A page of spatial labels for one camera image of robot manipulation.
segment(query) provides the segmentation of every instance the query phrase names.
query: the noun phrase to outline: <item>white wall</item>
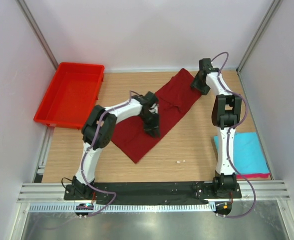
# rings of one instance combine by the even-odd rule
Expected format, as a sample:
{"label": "white wall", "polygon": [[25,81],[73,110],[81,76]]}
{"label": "white wall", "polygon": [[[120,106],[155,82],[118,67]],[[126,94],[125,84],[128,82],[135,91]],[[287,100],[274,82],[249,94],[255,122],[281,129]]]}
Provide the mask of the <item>white wall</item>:
{"label": "white wall", "polygon": [[31,182],[44,127],[33,116],[54,74],[14,0],[0,0],[0,240],[21,184]]}
{"label": "white wall", "polygon": [[272,0],[25,0],[58,62],[106,70],[236,68]]}
{"label": "white wall", "polygon": [[294,0],[283,1],[241,75],[273,174],[294,202]]}

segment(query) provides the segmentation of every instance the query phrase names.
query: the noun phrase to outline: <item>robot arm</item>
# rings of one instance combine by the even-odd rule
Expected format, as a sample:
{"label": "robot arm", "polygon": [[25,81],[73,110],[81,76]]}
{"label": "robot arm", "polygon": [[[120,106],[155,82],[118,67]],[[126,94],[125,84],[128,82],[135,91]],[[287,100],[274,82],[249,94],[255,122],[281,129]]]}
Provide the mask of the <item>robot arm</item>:
{"label": "robot arm", "polygon": [[204,58],[199,61],[199,72],[191,83],[192,88],[198,89],[202,95],[207,95],[212,89],[216,100],[212,111],[212,124],[217,128],[219,139],[218,162],[215,177],[212,182],[213,194],[217,197],[229,196],[237,188],[237,178],[233,164],[233,143],[235,129],[232,128],[240,121],[241,98],[232,94],[224,82],[222,76],[218,76],[219,69],[213,67],[210,58]]}
{"label": "robot arm", "polygon": [[[133,116],[140,116],[143,120],[144,131],[153,138],[160,136],[158,99],[152,92],[147,92],[145,96],[134,95],[130,101],[115,106],[103,108],[100,105],[96,105],[81,130],[83,134],[82,157],[93,142],[97,124],[102,114],[104,114],[104,117],[100,125],[97,139],[93,147],[86,154],[84,160],[83,173],[90,184],[94,182],[95,169],[100,154],[103,148],[111,141],[117,123]],[[86,185],[81,174],[81,166],[79,166],[76,175],[72,179],[71,185],[67,186],[64,199],[73,200],[79,197],[88,198],[92,190]]]}

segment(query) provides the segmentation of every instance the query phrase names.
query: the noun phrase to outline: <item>blue cloth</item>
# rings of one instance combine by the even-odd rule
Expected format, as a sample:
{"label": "blue cloth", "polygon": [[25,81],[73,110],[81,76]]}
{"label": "blue cloth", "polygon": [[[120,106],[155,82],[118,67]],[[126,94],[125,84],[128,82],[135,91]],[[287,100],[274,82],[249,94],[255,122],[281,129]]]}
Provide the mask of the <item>blue cloth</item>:
{"label": "blue cloth", "polygon": [[[218,150],[218,136],[213,137]],[[268,174],[270,171],[255,132],[236,132],[234,138],[234,165],[241,174]]]}

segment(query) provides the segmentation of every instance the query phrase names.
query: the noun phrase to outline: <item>dark red towel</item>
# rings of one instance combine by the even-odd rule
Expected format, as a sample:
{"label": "dark red towel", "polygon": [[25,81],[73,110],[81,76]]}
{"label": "dark red towel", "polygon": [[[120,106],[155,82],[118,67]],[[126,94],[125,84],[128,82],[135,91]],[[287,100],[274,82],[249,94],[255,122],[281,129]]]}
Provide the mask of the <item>dark red towel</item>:
{"label": "dark red towel", "polygon": [[201,96],[198,90],[190,88],[192,80],[193,76],[183,68],[155,93],[159,99],[159,138],[152,138],[143,131],[143,122],[138,116],[116,125],[111,140],[134,163],[138,163],[183,118]]}

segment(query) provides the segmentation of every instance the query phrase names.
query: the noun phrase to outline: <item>wooden surface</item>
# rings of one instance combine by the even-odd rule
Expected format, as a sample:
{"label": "wooden surface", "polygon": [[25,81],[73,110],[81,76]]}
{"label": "wooden surface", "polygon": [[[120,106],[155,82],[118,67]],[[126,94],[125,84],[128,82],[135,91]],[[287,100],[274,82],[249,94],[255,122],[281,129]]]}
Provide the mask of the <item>wooden surface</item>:
{"label": "wooden surface", "polygon": [[[105,74],[97,104],[107,107],[121,103],[128,99],[129,90],[140,94],[147,91],[156,92],[175,74],[176,72]],[[243,94],[235,71],[224,71],[223,79],[230,89]],[[217,152],[213,142],[213,136],[217,135],[217,132],[211,123],[214,100],[212,92],[201,96],[184,118],[138,164],[134,164],[118,147],[110,143],[100,156],[96,181],[211,180],[217,164]],[[237,131],[255,131],[250,114]],[[78,170],[82,148],[82,135],[79,130],[56,128],[42,182],[58,183],[62,177],[72,178]]]}

